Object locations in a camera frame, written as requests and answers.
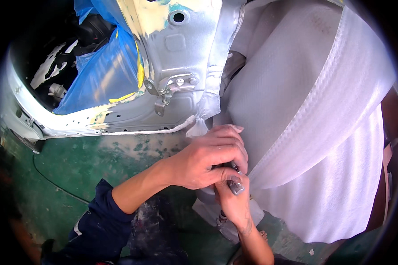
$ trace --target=forearm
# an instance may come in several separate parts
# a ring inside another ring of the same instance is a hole
[[[124,213],[132,214],[143,202],[168,187],[162,162],[158,161],[112,190],[112,198]]]
[[[274,264],[273,252],[256,229],[251,217],[245,218],[244,222],[236,225],[236,228],[246,260],[256,265]]]

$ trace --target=bolt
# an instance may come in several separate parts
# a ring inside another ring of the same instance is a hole
[[[198,83],[198,80],[194,77],[190,77],[189,78],[189,83],[191,83],[192,85],[196,85]]]
[[[183,78],[178,78],[175,83],[177,86],[181,87],[184,84],[184,79]]]

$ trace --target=paint-stained floor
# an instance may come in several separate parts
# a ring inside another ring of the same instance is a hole
[[[51,185],[35,169],[68,192],[90,201],[95,186],[106,179],[116,186],[143,171],[159,159],[172,156],[186,144],[182,132],[135,136],[92,136],[48,140],[40,154],[33,154],[12,134],[4,137],[3,145],[13,156],[11,177],[17,206],[33,241],[56,240],[56,250],[67,242],[68,232],[83,215],[87,205]],[[175,212],[181,245],[191,264],[226,264],[239,248],[224,239],[191,208],[196,200],[193,190],[171,186],[162,191]],[[305,244],[288,231],[286,224],[266,212],[258,225],[268,235],[274,252],[308,264],[322,264],[341,242]],[[352,238],[345,248],[336,252],[364,255],[363,241],[369,235]]]

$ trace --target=navy blue sleeve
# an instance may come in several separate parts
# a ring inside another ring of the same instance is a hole
[[[125,214],[118,207],[112,189],[106,180],[100,180],[96,197],[69,233],[68,244],[60,252],[45,257],[48,262],[43,260],[43,264],[117,262],[122,247],[127,245],[135,214]]]

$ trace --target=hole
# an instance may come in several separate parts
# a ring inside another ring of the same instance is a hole
[[[173,19],[177,23],[183,22],[184,15],[182,13],[175,13]]]

